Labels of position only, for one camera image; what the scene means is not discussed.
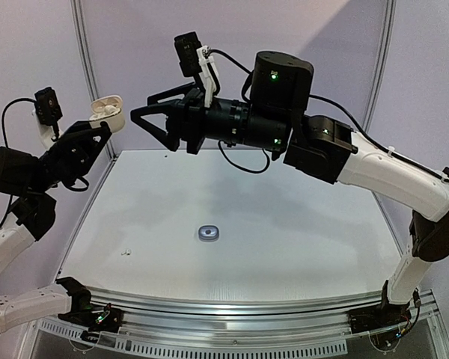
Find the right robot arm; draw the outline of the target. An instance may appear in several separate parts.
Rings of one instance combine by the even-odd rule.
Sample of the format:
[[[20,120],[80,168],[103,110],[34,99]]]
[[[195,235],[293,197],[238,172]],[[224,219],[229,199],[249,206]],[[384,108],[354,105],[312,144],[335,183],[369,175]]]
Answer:
[[[449,255],[449,168],[430,170],[383,147],[357,124],[308,116],[313,65],[282,52],[258,52],[242,100],[221,99],[212,52],[180,62],[186,85],[150,96],[130,113],[134,124],[171,151],[196,154],[205,139],[243,144],[330,184],[355,185],[412,210],[412,247],[382,289],[372,320],[387,326],[408,304],[432,263]]]

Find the white earbud charging case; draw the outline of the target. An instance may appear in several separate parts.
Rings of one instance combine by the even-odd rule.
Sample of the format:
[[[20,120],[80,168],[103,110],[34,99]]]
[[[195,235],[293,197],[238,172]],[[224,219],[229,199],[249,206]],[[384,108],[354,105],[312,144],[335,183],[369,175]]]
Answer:
[[[89,124],[92,129],[99,128],[106,123],[112,133],[119,132],[125,126],[123,100],[119,95],[105,96],[91,103],[92,115]]]

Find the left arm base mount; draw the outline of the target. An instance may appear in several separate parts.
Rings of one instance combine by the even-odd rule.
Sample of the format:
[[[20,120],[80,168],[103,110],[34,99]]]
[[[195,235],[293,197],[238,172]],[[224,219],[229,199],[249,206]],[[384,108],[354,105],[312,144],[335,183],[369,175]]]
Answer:
[[[86,327],[89,332],[117,333],[123,324],[124,312],[111,303],[97,306],[88,297],[73,298],[68,312],[58,314],[62,321]]]

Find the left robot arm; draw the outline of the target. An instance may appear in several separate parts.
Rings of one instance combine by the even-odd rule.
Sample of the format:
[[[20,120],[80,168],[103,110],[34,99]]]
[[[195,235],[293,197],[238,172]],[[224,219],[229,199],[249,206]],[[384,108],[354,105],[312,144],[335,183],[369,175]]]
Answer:
[[[0,222],[0,274],[55,223],[56,201],[48,190],[62,184],[76,191],[77,181],[86,183],[111,135],[104,121],[96,127],[78,121],[41,157],[0,147],[0,192],[14,199]],[[51,315],[88,327],[96,326],[98,316],[90,291],[71,277],[21,295],[0,295],[0,335]]]

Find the blue-grey earbud charging case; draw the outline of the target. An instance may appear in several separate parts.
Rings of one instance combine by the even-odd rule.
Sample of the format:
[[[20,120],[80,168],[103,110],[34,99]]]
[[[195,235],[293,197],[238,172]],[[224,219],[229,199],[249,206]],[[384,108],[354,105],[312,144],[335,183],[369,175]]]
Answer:
[[[202,242],[214,242],[219,239],[220,232],[216,225],[204,225],[198,229],[198,238]]]

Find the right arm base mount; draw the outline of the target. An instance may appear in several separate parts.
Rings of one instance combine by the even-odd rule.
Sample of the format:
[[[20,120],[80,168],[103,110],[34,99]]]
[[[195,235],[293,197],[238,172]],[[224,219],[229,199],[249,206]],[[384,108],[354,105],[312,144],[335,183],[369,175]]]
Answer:
[[[351,309],[346,312],[353,334],[375,331],[407,322],[410,317],[410,303],[390,304],[381,301],[378,304]]]

